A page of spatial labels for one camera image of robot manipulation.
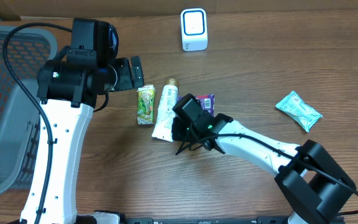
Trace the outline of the green juice carton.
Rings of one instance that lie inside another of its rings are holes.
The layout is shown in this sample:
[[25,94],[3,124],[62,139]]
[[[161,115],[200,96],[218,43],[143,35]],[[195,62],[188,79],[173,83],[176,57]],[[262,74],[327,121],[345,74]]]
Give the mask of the green juice carton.
[[155,88],[145,85],[138,88],[137,122],[141,125],[154,123]]

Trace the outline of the white tube gold cap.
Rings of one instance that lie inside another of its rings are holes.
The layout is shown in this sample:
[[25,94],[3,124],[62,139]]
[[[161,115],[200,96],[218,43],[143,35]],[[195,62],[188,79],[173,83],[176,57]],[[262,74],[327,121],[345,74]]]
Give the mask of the white tube gold cap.
[[178,81],[174,78],[166,80],[158,104],[157,122],[152,133],[153,138],[173,142],[172,125],[176,116],[173,107],[178,99]]

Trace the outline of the purple snack packet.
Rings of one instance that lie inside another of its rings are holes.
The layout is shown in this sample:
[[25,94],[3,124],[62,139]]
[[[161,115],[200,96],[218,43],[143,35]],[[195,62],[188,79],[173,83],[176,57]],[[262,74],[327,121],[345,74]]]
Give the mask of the purple snack packet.
[[173,111],[181,118],[196,120],[202,114],[208,112],[214,117],[214,95],[195,96],[191,93],[180,96]]

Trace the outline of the teal snack packet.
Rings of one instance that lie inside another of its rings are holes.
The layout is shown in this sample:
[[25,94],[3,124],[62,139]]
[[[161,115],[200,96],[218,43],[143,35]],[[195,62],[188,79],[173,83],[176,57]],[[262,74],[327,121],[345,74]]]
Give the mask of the teal snack packet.
[[275,107],[295,120],[307,133],[323,117],[321,113],[307,105],[295,91],[291,91]]

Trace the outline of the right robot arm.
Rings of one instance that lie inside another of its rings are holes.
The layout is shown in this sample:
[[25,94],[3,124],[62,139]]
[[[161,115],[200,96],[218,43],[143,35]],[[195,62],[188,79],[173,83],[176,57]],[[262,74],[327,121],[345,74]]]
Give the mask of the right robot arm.
[[247,129],[232,117],[204,111],[173,120],[178,152],[194,144],[245,159],[273,176],[293,212],[287,223],[331,223],[357,193],[356,185],[319,143],[303,145],[270,139]]

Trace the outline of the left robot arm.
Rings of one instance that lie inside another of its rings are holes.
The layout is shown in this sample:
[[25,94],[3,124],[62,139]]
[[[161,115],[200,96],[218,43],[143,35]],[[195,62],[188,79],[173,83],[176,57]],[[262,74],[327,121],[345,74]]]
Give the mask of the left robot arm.
[[34,175],[21,223],[121,223],[116,212],[80,215],[76,183],[81,150],[99,95],[117,85],[111,62],[119,39],[114,26],[94,19],[75,19],[71,44],[48,60],[37,75],[40,138]]

